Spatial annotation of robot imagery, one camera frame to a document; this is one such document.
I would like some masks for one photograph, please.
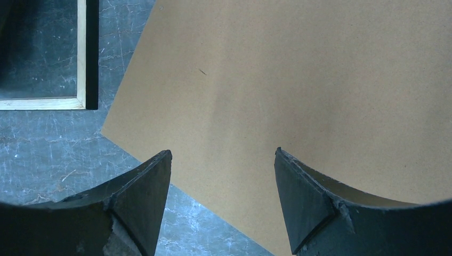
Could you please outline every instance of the picture frame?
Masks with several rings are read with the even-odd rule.
[[[77,93],[70,97],[0,99],[0,110],[98,108],[99,0],[77,0]]]

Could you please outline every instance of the gray stone floor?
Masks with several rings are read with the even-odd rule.
[[[14,204],[58,201],[139,164],[104,138],[100,129],[154,1],[100,0],[100,4],[99,110],[0,111],[0,201]],[[64,31],[55,30],[49,35],[68,36]],[[35,45],[36,49],[39,47],[51,46]],[[31,61],[41,61],[39,68],[51,67],[43,62],[42,56],[36,58]],[[34,91],[45,91],[39,86],[62,82],[65,81],[35,83]],[[170,186],[156,255],[271,254]]]

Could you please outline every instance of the scratch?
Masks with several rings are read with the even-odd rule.
[[[69,177],[71,174],[73,174],[76,170],[71,171],[68,175],[64,176],[64,178],[61,180],[63,182],[67,177]]]

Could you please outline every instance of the cardboard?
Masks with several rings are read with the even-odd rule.
[[[275,255],[281,146],[357,189],[452,195],[449,0],[157,1],[102,134]]]

